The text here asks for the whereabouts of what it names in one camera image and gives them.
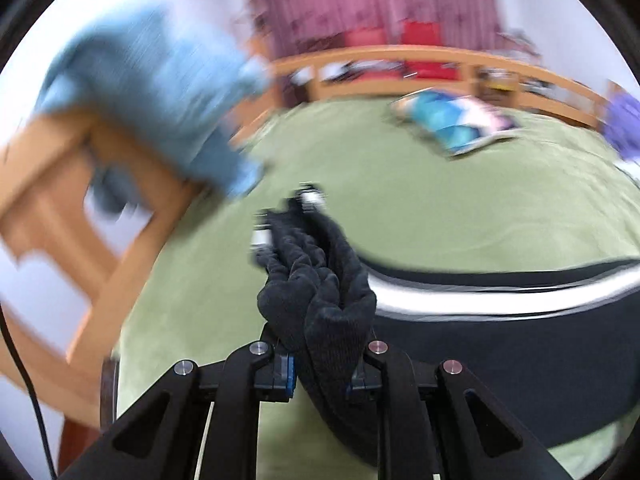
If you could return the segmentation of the black pants white side stripe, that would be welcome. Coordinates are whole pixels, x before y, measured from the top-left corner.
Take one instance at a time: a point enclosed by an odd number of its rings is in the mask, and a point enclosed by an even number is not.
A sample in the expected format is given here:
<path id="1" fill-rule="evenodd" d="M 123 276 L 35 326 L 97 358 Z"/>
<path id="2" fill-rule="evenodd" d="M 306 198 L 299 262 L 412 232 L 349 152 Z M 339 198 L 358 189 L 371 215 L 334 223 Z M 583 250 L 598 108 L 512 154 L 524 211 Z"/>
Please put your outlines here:
<path id="1" fill-rule="evenodd" d="M 267 279 L 257 307 L 294 356 L 334 434 L 375 459 L 373 412 L 347 400 L 366 345 L 467 365 L 544 445 L 616 424 L 639 403 L 639 263 L 445 273 L 394 268 L 357 252 L 304 193 L 268 209 L 254 233 Z"/>

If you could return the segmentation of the green fuzzy bed blanket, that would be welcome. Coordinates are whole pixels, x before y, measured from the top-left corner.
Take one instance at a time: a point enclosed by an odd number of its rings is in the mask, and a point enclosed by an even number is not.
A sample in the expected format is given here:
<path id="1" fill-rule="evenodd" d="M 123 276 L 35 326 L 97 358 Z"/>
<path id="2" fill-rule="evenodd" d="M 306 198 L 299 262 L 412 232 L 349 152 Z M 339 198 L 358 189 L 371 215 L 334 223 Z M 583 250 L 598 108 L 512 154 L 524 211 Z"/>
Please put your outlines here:
<path id="1" fill-rule="evenodd" d="M 383 99 L 315 102 L 265 126 L 268 162 L 242 200 L 198 196 L 158 256 L 118 342 L 126 410 L 171 364 L 207 364 L 258 336 L 258 211 L 318 184 L 357 248 L 391 266 L 560 270 L 639 253 L 639 191 L 599 133 L 516 112 L 515 139 L 452 159 Z"/>

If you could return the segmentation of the wooden chair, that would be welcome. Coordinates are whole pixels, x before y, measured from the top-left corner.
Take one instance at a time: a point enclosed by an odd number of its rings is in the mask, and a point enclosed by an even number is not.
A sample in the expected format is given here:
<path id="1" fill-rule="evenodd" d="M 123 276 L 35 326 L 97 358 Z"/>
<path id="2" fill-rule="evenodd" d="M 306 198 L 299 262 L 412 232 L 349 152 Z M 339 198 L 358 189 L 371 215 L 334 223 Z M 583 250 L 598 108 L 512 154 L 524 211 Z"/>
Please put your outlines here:
<path id="1" fill-rule="evenodd" d="M 126 167 L 153 215 L 119 256 L 99 239 L 84 211 L 91 153 Z M 100 424 L 103 360 L 137 301 L 152 266 L 198 194 L 123 128 L 83 110 L 39 116 L 1 151 L 1 235 L 14 256 L 41 250 L 89 298 L 64 353 L 20 322 L 6 322 L 38 398 L 89 427 Z"/>

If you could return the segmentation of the white black floral pillow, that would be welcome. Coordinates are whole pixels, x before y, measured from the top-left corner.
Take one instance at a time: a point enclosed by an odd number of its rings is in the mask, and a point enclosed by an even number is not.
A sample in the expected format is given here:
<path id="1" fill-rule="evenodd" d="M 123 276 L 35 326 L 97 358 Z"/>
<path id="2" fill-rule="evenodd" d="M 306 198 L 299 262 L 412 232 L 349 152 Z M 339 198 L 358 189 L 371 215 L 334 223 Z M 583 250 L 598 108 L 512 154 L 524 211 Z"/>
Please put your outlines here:
<path id="1" fill-rule="evenodd" d="M 640 186 L 640 159 L 638 157 L 622 159 L 614 162 L 614 165 L 623 174 L 626 174 L 635 185 Z"/>

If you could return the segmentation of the colourful patchwork pillow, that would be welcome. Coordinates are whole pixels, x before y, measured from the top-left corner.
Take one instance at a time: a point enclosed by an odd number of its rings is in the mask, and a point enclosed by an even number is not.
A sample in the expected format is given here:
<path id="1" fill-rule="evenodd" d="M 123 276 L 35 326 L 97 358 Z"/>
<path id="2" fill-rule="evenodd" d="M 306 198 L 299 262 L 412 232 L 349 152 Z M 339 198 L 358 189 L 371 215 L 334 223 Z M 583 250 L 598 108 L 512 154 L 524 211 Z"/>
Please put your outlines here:
<path id="1" fill-rule="evenodd" d="M 518 122 L 474 96 L 434 88 L 402 96 L 390 104 L 394 115 L 412 122 L 449 156 L 478 151 L 516 137 Z"/>

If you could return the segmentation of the purple fluffy plush toy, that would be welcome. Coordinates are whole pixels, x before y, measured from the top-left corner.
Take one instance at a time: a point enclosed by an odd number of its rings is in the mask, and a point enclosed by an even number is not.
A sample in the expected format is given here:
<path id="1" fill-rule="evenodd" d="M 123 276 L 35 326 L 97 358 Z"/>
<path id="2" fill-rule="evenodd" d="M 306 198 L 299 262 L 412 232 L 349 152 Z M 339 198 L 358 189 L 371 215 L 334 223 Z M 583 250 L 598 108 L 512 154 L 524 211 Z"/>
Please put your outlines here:
<path id="1" fill-rule="evenodd" d="M 614 81 L 608 83 L 603 134 L 621 159 L 639 158 L 640 102 Z"/>

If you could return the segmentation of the light blue garment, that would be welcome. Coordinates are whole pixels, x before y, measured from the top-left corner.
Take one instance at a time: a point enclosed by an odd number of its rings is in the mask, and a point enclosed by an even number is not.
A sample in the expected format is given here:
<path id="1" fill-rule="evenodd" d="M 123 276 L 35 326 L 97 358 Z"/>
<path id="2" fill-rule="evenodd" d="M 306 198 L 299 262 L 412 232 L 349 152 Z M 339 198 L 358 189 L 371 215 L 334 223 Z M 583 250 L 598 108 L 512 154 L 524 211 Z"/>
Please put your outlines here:
<path id="1" fill-rule="evenodd" d="M 226 32 L 178 24 L 164 6 L 117 10 L 81 29 L 49 65 L 35 111 L 90 107 L 119 122 L 172 168 L 229 198 L 265 168 L 231 143 L 229 113 L 271 75 Z"/>

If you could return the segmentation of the wooden bed frame rail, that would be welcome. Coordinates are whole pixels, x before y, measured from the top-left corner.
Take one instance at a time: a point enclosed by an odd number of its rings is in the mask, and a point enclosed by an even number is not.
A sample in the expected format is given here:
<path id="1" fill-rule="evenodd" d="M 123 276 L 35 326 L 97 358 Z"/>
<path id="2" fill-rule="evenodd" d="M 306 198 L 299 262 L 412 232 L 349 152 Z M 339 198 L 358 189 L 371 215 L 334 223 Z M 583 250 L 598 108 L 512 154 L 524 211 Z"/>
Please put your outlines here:
<path id="1" fill-rule="evenodd" d="M 300 53 L 288 58 L 273 54 L 268 35 L 254 35 L 246 47 L 269 61 L 274 81 L 263 96 L 244 100 L 232 110 L 230 117 L 239 126 L 237 141 L 248 139 L 273 113 L 288 106 L 403 96 L 427 88 L 603 129 L 608 83 L 599 94 L 551 70 L 505 56 L 420 44 L 357 44 L 345 35 L 305 41 Z"/>

